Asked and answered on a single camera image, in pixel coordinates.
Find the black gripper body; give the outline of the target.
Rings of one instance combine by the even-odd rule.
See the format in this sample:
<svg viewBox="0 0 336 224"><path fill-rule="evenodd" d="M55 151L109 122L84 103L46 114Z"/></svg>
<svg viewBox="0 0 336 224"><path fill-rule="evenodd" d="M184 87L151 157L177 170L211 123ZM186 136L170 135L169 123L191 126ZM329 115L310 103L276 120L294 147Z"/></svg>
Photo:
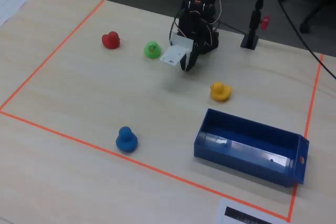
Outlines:
<svg viewBox="0 0 336 224"><path fill-rule="evenodd" d="M183 12L179 17L179 29L183 34L194 40L198 51L205 51L207 46L208 28L197 11Z"/></svg>

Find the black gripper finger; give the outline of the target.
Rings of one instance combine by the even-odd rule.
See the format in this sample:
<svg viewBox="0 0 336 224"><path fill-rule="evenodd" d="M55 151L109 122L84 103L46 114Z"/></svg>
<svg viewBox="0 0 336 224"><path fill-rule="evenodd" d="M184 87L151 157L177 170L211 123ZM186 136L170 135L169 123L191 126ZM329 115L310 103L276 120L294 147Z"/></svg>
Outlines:
<svg viewBox="0 0 336 224"><path fill-rule="evenodd" d="M188 60L189 60L190 53L187 52L182 59L180 60L180 66L183 71L187 71Z"/></svg>
<svg viewBox="0 0 336 224"><path fill-rule="evenodd" d="M187 54L187 56L186 56L185 71L190 71L194 67L194 65L196 64L196 61L198 59L199 54L200 53L199 53L198 43L194 42L192 51L189 54Z"/></svg>

